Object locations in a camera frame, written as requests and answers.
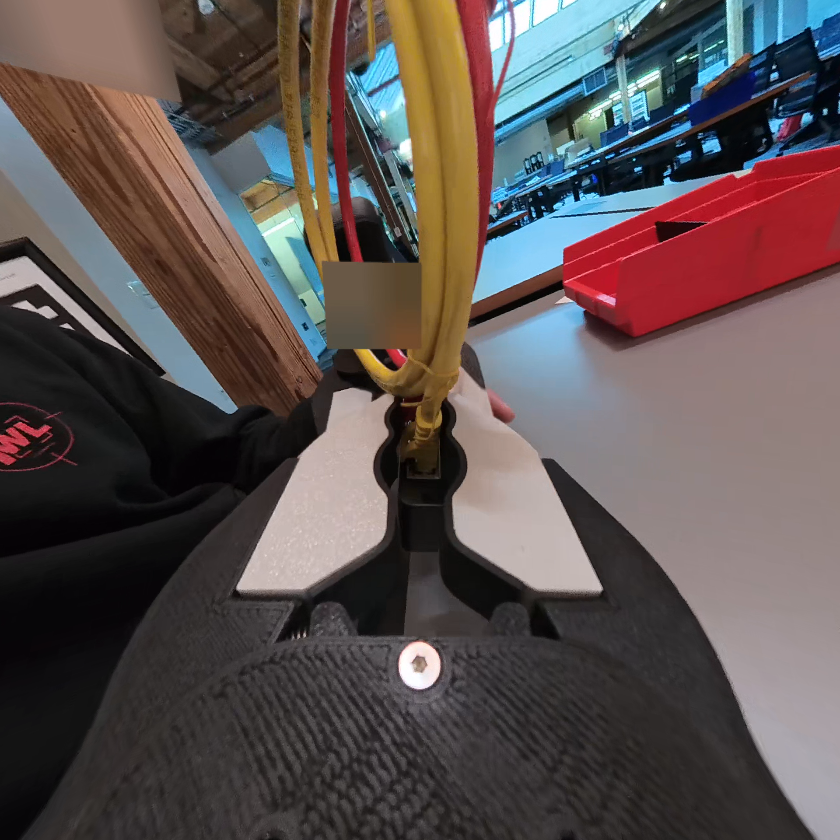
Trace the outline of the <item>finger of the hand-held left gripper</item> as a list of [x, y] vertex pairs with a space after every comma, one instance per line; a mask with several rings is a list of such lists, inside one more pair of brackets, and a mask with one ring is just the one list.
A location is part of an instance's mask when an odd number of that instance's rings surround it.
[[327, 423], [321, 436], [326, 438], [389, 438], [386, 420], [392, 396], [374, 396], [360, 388], [349, 388], [332, 395]]
[[487, 390], [470, 375], [460, 375], [453, 387], [453, 411], [456, 422], [467, 416], [486, 417], [491, 421], [497, 419]]

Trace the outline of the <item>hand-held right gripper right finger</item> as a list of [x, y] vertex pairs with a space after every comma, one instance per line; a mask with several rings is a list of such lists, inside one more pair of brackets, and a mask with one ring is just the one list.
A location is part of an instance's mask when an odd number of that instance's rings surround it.
[[444, 525], [447, 588], [487, 618], [507, 602], [532, 614], [540, 601], [601, 597], [602, 582], [537, 450], [497, 419], [456, 422], [450, 404], [460, 471]]

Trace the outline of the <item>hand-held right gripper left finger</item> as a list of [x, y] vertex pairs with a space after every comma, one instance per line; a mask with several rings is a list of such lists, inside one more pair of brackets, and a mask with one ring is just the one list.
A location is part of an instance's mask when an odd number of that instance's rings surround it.
[[374, 621], [397, 587], [396, 505], [382, 457], [395, 440], [319, 436], [297, 459], [235, 587], [250, 600], [335, 602]]

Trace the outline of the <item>black port adapter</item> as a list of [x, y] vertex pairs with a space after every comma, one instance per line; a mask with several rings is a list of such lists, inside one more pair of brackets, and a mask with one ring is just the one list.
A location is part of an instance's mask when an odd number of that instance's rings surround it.
[[409, 553], [436, 552], [444, 533], [445, 502], [455, 473], [438, 465], [418, 470], [414, 459], [400, 465], [396, 482], [397, 518], [402, 548]]

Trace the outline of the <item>person's left forearm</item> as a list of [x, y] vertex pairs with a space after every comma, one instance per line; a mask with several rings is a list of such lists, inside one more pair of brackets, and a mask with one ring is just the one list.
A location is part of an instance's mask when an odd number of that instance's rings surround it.
[[216, 478], [251, 492], [286, 460], [298, 457], [318, 436], [312, 399], [287, 416], [262, 406], [227, 415], [214, 449]]

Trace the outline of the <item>white desk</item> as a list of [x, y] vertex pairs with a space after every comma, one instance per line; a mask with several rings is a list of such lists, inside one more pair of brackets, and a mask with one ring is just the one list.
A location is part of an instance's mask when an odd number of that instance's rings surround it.
[[559, 289], [567, 247], [718, 179], [714, 175], [584, 198], [490, 241], [474, 291], [470, 325]]

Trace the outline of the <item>person's black sweatshirt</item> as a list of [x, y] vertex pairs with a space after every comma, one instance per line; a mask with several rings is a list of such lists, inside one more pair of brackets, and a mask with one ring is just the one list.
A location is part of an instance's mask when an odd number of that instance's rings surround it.
[[67, 771], [134, 628], [246, 492], [224, 410], [102, 341], [2, 307], [1, 834]]

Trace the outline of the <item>red plastic bin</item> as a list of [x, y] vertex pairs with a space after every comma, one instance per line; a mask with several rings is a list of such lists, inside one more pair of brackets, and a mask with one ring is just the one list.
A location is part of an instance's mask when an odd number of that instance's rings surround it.
[[[706, 222], [664, 243], [655, 223]], [[563, 289], [637, 338], [839, 261], [838, 146], [725, 175], [567, 247]]]

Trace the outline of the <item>blue storage bin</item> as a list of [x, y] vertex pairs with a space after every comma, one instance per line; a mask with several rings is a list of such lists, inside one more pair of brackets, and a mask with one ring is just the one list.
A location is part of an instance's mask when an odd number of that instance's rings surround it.
[[730, 77], [728, 82], [708, 95], [694, 101], [688, 110], [689, 123], [697, 127], [736, 109], [751, 100], [755, 91], [755, 72], [746, 70], [739, 76]]

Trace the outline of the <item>wood-top office desk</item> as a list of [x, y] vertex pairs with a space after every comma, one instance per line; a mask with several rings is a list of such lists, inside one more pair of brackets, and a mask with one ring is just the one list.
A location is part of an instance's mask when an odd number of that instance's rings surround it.
[[697, 127], [690, 126], [685, 140], [690, 159], [672, 167], [670, 180], [686, 182], [740, 170], [764, 144], [772, 142], [770, 109], [788, 86], [779, 82], [761, 93], [754, 92], [751, 100], [738, 108]]

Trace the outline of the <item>black mesh office chair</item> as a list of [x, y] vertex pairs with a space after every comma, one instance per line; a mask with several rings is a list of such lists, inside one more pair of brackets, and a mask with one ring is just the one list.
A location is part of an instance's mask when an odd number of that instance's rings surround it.
[[838, 16], [824, 21], [814, 34], [805, 28], [777, 45], [774, 55], [779, 82], [789, 86], [775, 100], [773, 116], [777, 119], [802, 117], [812, 121], [799, 135], [806, 138], [822, 131], [831, 139], [838, 135]]

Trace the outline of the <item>wooden post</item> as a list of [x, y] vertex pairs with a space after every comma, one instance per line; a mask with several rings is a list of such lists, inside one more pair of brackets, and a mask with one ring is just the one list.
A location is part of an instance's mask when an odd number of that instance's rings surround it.
[[2, 64], [2, 99], [227, 397], [287, 413], [321, 373], [155, 99]]

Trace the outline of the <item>black framed wall sign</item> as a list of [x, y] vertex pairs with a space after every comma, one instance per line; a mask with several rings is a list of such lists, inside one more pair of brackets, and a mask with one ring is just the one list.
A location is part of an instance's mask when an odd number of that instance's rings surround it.
[[158, 361], [28, 238], [1, 245], [1, 303], [105, 342], [165, 375]]

